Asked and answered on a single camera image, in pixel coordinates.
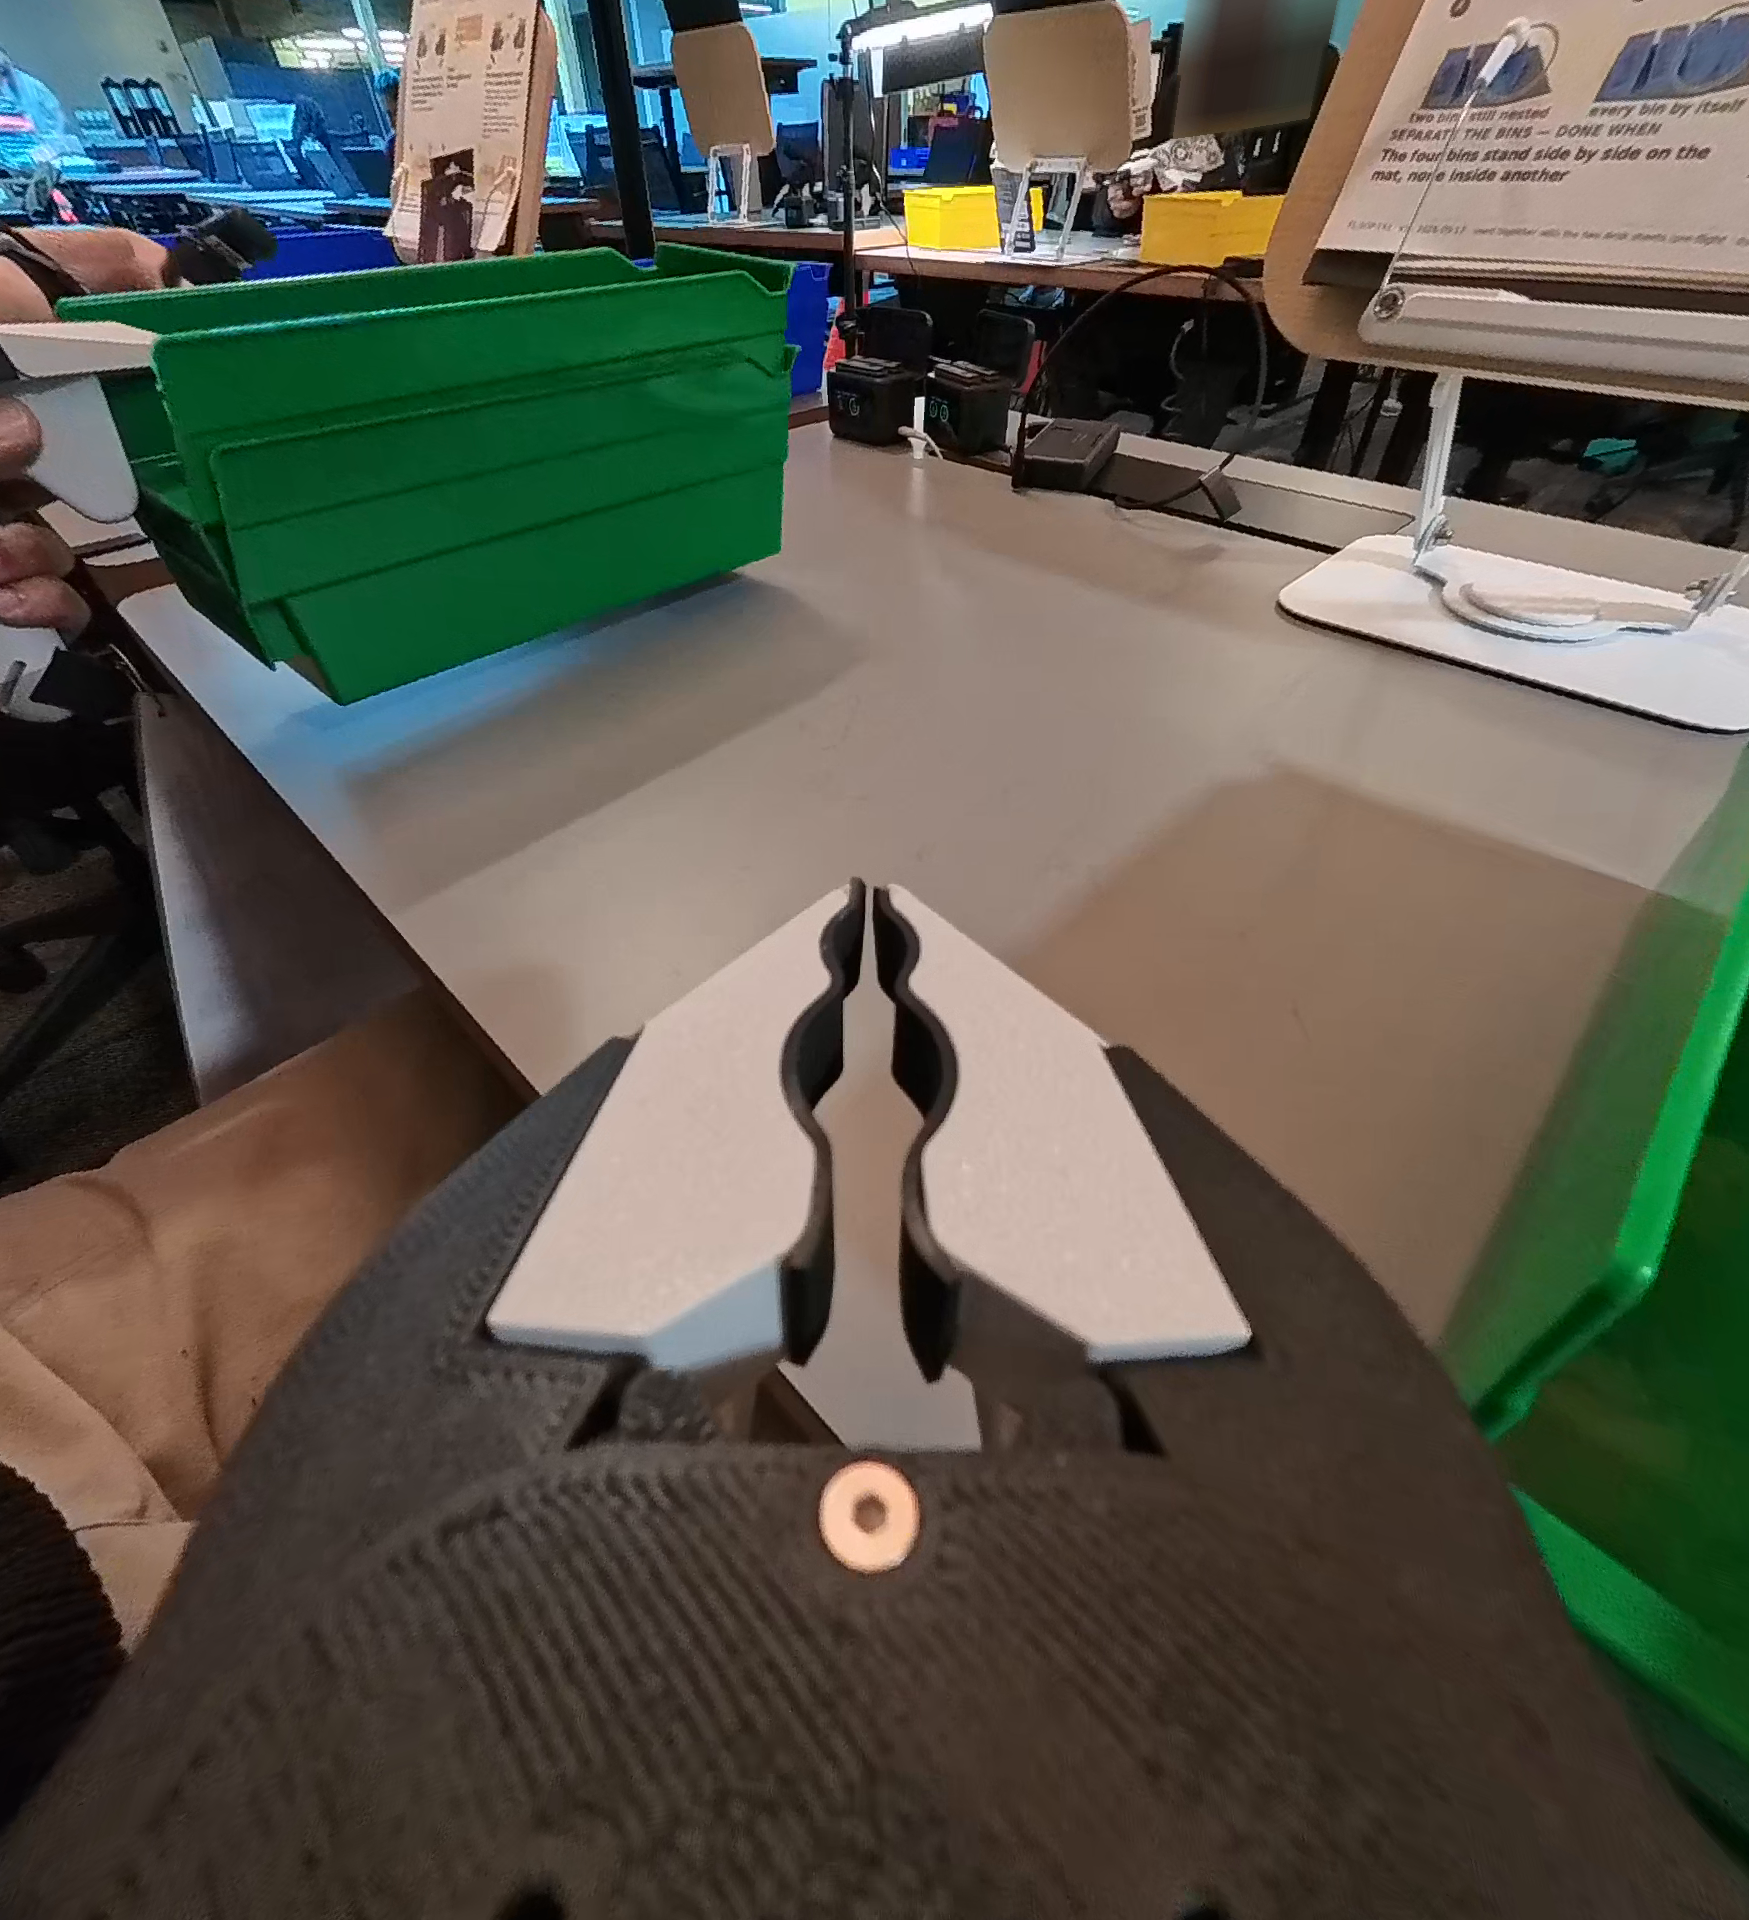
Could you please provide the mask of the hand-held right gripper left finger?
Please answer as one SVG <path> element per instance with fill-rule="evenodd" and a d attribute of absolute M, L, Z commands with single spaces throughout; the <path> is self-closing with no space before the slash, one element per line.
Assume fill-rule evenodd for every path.
<path fill-rule="evenodd" d="M 745 1404 L 829 1320 L 831 1143 L 867 882 L 767 933 L 631 1040 L 485 1313 L 508 1347 Z"/>

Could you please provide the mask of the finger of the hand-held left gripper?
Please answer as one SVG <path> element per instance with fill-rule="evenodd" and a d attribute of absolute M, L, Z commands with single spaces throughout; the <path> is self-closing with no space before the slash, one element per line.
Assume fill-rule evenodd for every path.
<path fill-rule="evenodd" d="M 0 324 L 0 391 L 149 368 L 155 335 L 120 323 Z"/>

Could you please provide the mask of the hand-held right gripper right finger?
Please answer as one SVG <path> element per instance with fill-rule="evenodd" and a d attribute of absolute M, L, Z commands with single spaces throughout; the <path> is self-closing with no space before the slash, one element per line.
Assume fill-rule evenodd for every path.
<path fill-rule="evenodd" d="M 901 1320 L 923 1378 L 1054 1381 L 1245 1349 L 1250 1323 L 1113 1052 L 905 887 L 873 893 L 901 1171 Z"/>

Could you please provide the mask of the green plastic bin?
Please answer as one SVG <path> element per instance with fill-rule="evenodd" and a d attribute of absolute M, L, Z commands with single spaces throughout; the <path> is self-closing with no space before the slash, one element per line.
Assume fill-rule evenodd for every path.
<path fill-rule="evenodd" d="M 248 515 L 216 474 L 232 449 L 293 445 L 295 478 L 268 488 L 292 496 L 331 434 L 458 419 L 692 348 L 782 348 L 790 285 L 785 263 L 659 244 L 647 267 L 592 247 L 81 297 L 56 316 L 155 336 L 155 455 L 177 461 L 189 517 L 226 530 Z"/>
<path fill-rule="evenodd" d="M 650 435 L 617 435 L 586 449 L 458 474 L 383 494 L 286 509 L 271 481 L 295 478 L 293 445 L 232 449 L 222 471 L 248 491 L 262 519 L 226 530 L 189 517 L 189 494 L 176 459 L 138 468 L 140 525 L 149 541 L 180 542 L 248 605 L 459 546 L 525 532 L 572 515 L 668 494 L 705 478 L 784 459 L 792 425 L 788 401 L 762 409 L 689 409 Z"/>
<path fill-rule="evenodd" d="M 1749 745 L 1440 1349 L 1581 1641 L 1749 1873 Z"/>
<path fill-rule="evenodd" d="M 784 474 L 767 461 L 248 605 L 202 555 L 156 551 L 189 607 L 251 657 L 357 705 L 776 556 Z"/>

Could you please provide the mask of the another person's forearm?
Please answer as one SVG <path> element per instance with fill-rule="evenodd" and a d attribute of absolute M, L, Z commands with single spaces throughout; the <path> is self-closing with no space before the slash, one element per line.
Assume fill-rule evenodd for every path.
<path fill-rule="evenodd" d="M 167 249 L 122 228 L 36 228 L 23 242 L 34 259 L 69 277 L 75 295 L 156 292 Z M 0 254 L 0 324 L 46 324 L 60 295 L 44 292 L 44 270 L 23 269 L 13 252 Z"/>

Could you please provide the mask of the grey desk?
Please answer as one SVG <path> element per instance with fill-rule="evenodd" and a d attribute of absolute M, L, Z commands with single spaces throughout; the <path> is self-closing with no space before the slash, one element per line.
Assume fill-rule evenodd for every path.
<path fill-rule="evenodd" d="M 427 991 L 521 1092 L 852 877 L 1126 1044 L 1438 1340 L 1589 1164 L 1603 1251 L 1730 928 L 1749 739 L 1295 622 L 1407 488 L 1245 525 L 796 425 L 782 553 L 340 707 L 122 614 L 202 1101 Z"/>

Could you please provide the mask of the small cardboard sign stand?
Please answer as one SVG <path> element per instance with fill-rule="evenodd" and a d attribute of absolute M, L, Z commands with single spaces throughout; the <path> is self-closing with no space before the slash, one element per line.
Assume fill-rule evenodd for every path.
<path fill-rule="evenodd" d="M 710 168 L 710 223 L 760 225 L 776 130 L 750 29 L 733 19 L 675 33 L 671 56 L 691 137 Z"/>
<path fill-rule="evenodd" d="M 543 4 L 412 4 L 384 225 L 402 265 L 537 247 L 554 81 Z"/>
<path fill-rule="evenodd" d="M 1070 229 L 1087 178 L 1133 152 L 1133 21 L 1117 3 L 995 4 L 983 31 L 994 153 L 1013 181 L 1005 252 L 1033 252 L 1033 180 L 1065 180 Z"/>

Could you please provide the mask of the black office chair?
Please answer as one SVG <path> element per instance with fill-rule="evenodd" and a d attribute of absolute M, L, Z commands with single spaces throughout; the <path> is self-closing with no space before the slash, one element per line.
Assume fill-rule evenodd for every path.
<path fill-rule="evenodd" d="M 158 956 L 146 854 L 109 797 L 140 809 L 132 690 L 124 673 L 58 652 L 46 673 L 46 717 L 0 707 L 0 853 L 29 871 L 49 853 L 101 853 L 111 881 L 50 913 L 0 925 L 0 993 L 44 991 L 0 1050 L 0 1106 Z M 0 1140 L 0 1181 L 15 1166 Z"/>

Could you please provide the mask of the person's tan trousers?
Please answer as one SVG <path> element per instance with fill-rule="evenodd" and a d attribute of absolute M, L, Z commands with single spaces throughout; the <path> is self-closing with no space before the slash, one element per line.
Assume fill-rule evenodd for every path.
<path fill-rule="evenodd" d="M 0 1199 L 0 1462 L 71 1530 L 127 1651 L 304 1334 L 523 1104 L 404 996 L 105 1164 Z"/>

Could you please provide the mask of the white document stand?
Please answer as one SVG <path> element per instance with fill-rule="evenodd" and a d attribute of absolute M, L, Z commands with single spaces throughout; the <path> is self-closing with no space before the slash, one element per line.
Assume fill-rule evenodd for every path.
<path fill-rule="evenodd" d="M 1393 265 L 1357 323 L 1368 347 L 1444 359 L 1428 465 L 1404 532 L 1362 538 L 1282 589 L 1295 622 L 1691 732 L 1749 733 L 1749 553 L 1673 591 L 1471 549 L 1446 512 L 1467 372 L 1491 364 L 1624 378 L 1629 392 L 1749 398 L 1749 313 L 1529 297 Z"/>

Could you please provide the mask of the black power adapter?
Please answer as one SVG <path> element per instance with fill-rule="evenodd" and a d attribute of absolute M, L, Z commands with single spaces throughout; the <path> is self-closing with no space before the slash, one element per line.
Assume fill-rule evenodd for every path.
<path fill-rule="evenodd" d="M 1111 419 L 1046 419 L 1015 449 L 1011 484 L 1021 491 L 1091 494 L 1121 451 Z"/>

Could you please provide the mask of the black battery charger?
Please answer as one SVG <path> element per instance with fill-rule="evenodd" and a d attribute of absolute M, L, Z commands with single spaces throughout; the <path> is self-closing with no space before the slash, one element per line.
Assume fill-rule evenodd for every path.
<path fill-rule="evenodd" d="M 843 356 L 824 378 L 831 435 L 870 447 L 925 442 L 929 366 L 929 356 Z"/>
<path fill-rule="evenodd" d="M 925 380 L 925 434 L 942 453 L 983 458 L 1005 449 L 1010 417 L 1028 378 L 1028 356 L 1005 366 L 934 359 Z"/>

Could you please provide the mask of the yellow plastic bin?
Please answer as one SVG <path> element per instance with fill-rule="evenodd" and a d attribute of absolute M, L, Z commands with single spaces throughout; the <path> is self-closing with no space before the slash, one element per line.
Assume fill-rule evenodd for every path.
<path fill-rule="evenodd" d="M 1241 190 L 1149 193 L 1139 259 L 1149 269 L 1179 270 L 1263 261 L 1283 208 L 1285 196 Z"/>
<path fill-rule="evenodd" d="M 902 190 L 902 228 L 912 252 L 999 252 L 1004 240 L 998 187 L 990 180 L 954 185 L 907 185 Z"/>

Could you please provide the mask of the instruction sheet on clipboard stand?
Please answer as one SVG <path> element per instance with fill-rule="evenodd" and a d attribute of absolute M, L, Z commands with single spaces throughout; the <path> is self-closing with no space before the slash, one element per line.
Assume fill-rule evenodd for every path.
<path fill-rule="evenodd" d="M 1393 265 L 1417 267 L 1407 254 L 1393 254 L 1387 261 L 1330 256 L 1316 249 L 1323 221 L 1334 210 L 1348 166 L 1351 162 L 1357 134 L 1357 112 L 1368 108 L 1407 35 L 1407 17 L 1415 4 L 1366 4 L 1357 17 L 1336 81 L 1330 86 L 1319 121 L 1309 137 L 1306 153 L 1288 193 L 1285 210 L 1277 221 L 1267 254 L 1267 295 L 1274 319 L 1293 344 L 1327 359 L 1369 359 L 1382 364 L 1442 371 L 1444 359 L 1438 354 L 1417 354 L 1407 348 L 1381 348 L 1364 344 L 1357 323 L 1371 295 L 1389 277 Z M 1571 301 L 1618 301 L 1631 303 L 1642 295 L 1669 295 L 1677 305 L 1725 306 L 1734 313 L 1749 313 L 1749 292 L 1708 286 L 1703 291 L 1670 286 L 1662 283 L 1637 281 L 1589 281 L 1589 279 L 1551 279 L 1537 272 L 1498 270 L 1491 274 L 1460 274 L 1431 267 L 1437 277 L 1459 277 L 1467 283 L 1485 283 L 1509 286 L 1529 297 L 1556 295 Z M 1467 372 L 1480 378 L 1503 378 L 1534 386 L 1564 386 L 1586 392 L 1607 392 L 1625 398 L 1665 398 L 1680 399 L 1669 388 L 1649 392 L 1629 392 L 1624 378 L 1591 376 L 1581 383 L 1581 374 L 1548 374 L 1529 366 L 1506 368 L 1503 362 L 1491 364 L 1485 372 Z M 1742 403 L 1749 398 L 1725 386 L 1705 386 L 1703 398 L 1693 401 Z"/>

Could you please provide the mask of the printed instruction sheet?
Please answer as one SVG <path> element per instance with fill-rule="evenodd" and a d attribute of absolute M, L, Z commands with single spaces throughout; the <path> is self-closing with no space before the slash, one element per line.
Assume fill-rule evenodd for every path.
<path fill-rule="evenodd" d="M 1749 3 L 1415 4 L 1316 249 L 1749 292 Z"/>

